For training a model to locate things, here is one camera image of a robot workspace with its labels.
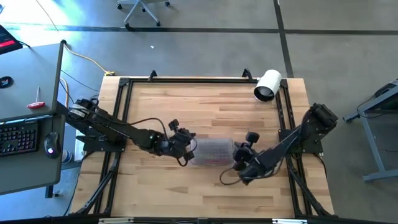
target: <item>yellow cable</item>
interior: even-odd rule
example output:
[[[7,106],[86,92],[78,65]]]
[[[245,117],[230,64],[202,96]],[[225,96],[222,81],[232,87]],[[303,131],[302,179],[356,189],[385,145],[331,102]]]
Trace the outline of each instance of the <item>yellow cable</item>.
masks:
[[[65,81],[63,78],[60,77],[60,80],[62,80],[65,84],[65,91],[67,92],[67,98],[65,99],[65,106],[68,108],[69,104],[69,88],[68,88],[68,83]]]
[[[71,51],[71,50],[68,48],[68,46],[67,46],[66,44],[64,44],[63,46],[64,46],[70,53],[72,53],[72,54],[74,54],[74,55],[76,55],[76,56],[85,58],[85,59],[87,59],[87,60],[89,60],[89,61],[92,61],[94,64],[96,64],[97,66],[99,66],[99,68],[102,69],[102,71],[104,71],[104,73],[105,73],[104,75],[105,75],[105,76],[114,75],[114,72],[110,72],[110,71],[105,70],[100,64],[98,64],[98,63],[97,63],[96,61],[94,61],[93,59],[91,59],[91,58],[89,58],[89,57],[87,57],[87,56],[84,56],[84,55],[81,55],[81,54],[78,54],[78,53],[76,53],[76,52]]]

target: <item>red object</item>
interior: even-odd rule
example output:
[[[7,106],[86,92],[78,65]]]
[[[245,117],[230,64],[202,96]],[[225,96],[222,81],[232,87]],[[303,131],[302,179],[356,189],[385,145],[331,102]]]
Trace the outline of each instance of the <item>red object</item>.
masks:
[[[0,47],[5,47],[5,46],[8,46],[8,45],[12,45],[12,44],[15,44],[15,42],[13,40],[9,40],[9,41],[5,41],[3,43],[0,43]]]
[[[31,103],[29,105],[27,105],[26,107],[29,109],[37,109],[37,108],[41,108],[45,105],[44,102],[35,102],[35,103]]]

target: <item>wooden tabletop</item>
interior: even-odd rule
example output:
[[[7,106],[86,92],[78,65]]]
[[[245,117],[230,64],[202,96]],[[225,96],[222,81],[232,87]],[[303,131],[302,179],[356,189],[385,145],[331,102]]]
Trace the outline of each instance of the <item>wooden tabletop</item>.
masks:
[[[113,112],[119,79],[104,77],[103,80],[99,106],[109,113]],[[304,81],[288,79],[288,84],[295,121],[299,124],[308,110]],[[278,142],[280,127],[276,103],[255,100],[253,88],[251,84],[135,83],[127,121],[157,117],[167,124],[177,118],[180,127],[197,133],[198,138],[233,138],[238,142],[244,141],[248,131],[254,131],[260,134],[254,148],[267,149]],[[122,97],[119,118],[126,92]],[[156,121],[136,126],[161,131]],[[96,152],[84,160],[72,212],[81,208],[97,188],[103,157],[104,153]],[[309,189],[324,208],[333,213],[322,164],[313,155],[304,155],[303,164]],[[119,167],[112,216],[293,217],[286,164],[276,176],[255,180],[248,186],[242,183],[221,185],[218,177],[225,169],[180,167],[174,158],[154,156],[128,141]],[[231,171],[226,174],[225,181],[236,178],[236,172]],[[303,210],[300,191],[299,200]]]

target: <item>gray floor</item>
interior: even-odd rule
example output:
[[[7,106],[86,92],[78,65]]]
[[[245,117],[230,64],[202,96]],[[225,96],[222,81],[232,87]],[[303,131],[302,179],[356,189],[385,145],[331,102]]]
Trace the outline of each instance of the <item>gray floor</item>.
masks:
[[[276,29],[272,0],[170,0],[150,8],[163,27]],[[50,24],[35,1],[0,0],[6,8],[1,22]],[[56,25],[123,27],[129,7],[121,11],[113,0],[41,0]],[[397,1],[280,0],[286,29],[397,30]],[[155,27],[148,14],[136,12],[130,25]],[[65,38],[72,48],[93,57],[118,75],[222,75],[238,77],[248,67],[254,76],[277,69],[286,77],[279,34],[193,32],[70,32],[23,26],[11,32],[31,45]],[[388,35],[287,35],[294,77],[305,79],[310,102],[325,103],[339,117],[353,112],[378,88],[397,78],[398,38]],[[64,53],[63,70],[94,89],[103,72],[82,58]],[[73,99],[95,91],[63,76]],[[60,91],[59,100],[65,93]],[[388,167],[396,167],[395,130],[387,115],[372,120]],[[389,123],[389,128],[381,126]],[[338,127],[323,140],[324,160],[335,213],[341,217],[398,223],[398,178],[365,184],[362,175],[376,171],[361,123]],[[63,215],[72,196],[78,170],[65,170],[55,186],[64,195],[44,199],[44,189],[0,196],[0,220]]]

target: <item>black keyboard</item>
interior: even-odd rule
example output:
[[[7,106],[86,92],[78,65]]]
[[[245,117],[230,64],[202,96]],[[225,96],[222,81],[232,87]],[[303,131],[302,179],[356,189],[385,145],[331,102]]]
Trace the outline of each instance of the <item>black keyboard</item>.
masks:
[[[0,157],[37,151],[38,128],[37,121],[0,125]]]

